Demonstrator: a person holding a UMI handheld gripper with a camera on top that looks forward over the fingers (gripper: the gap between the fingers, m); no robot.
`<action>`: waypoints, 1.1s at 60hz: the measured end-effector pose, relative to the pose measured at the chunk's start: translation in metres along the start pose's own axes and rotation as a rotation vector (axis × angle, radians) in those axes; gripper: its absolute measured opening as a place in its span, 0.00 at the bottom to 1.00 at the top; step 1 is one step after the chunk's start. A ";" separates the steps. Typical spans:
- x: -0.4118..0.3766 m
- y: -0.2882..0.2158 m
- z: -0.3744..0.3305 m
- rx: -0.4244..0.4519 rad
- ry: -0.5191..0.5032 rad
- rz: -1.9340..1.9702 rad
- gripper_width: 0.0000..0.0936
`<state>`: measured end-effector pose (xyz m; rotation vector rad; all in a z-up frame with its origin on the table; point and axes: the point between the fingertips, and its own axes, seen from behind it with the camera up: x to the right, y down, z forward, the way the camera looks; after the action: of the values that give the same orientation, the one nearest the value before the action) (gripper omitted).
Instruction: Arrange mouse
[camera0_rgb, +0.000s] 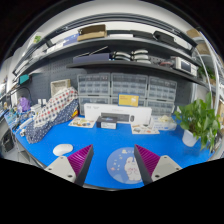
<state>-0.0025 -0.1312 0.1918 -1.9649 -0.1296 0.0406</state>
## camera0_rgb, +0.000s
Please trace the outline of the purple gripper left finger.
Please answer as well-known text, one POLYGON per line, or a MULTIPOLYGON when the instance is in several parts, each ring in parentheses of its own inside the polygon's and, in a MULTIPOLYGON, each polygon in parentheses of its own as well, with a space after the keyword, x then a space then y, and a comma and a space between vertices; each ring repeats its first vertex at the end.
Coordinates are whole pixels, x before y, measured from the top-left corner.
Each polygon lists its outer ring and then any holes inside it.
POLYGON ((45 170, 76 185, 83 186, 93 154, 93 145, 89 145, 68 157, 60 155, 45 170))

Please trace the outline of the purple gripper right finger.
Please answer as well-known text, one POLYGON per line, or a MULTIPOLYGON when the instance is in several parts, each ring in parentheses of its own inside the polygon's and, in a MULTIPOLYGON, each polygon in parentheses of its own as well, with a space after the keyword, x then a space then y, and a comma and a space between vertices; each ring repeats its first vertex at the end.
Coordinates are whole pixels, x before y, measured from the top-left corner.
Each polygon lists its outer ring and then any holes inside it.
POLYGON ((168 155, 158 156, 139 145, 134 146, 134 156, 145 185, 181 170, 181 167, 168 155))

